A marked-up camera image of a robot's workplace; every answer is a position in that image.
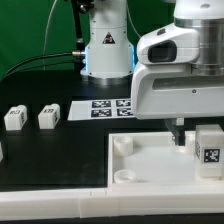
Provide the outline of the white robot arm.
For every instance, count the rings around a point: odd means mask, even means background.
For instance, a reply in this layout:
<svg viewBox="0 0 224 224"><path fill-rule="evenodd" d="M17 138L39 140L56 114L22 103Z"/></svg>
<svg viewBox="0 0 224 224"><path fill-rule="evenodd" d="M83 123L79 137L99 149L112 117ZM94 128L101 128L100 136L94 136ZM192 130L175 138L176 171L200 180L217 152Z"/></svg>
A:
<svg viewBox="0 0 224 224"><path fill-rule="evenodd" d="M138 119L224 116L224 0L174 0L174 22L126 34L127 0L90 0L85 79L101 85L131 78Z"/></svg>

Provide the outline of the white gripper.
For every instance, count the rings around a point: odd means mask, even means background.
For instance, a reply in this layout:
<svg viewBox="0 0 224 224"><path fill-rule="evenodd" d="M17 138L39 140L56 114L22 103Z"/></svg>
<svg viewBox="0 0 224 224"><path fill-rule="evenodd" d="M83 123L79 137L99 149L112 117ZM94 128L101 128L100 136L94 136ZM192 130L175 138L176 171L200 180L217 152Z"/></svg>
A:
<svg viewBox="0 0 224 224"><path fill-rule="evenodd" d="M176 119L224 116L224 76L197 76L187 64L143 65L134 71L132 113L138 119L166 119L176 146L185 145L185 129Z"/></svg>

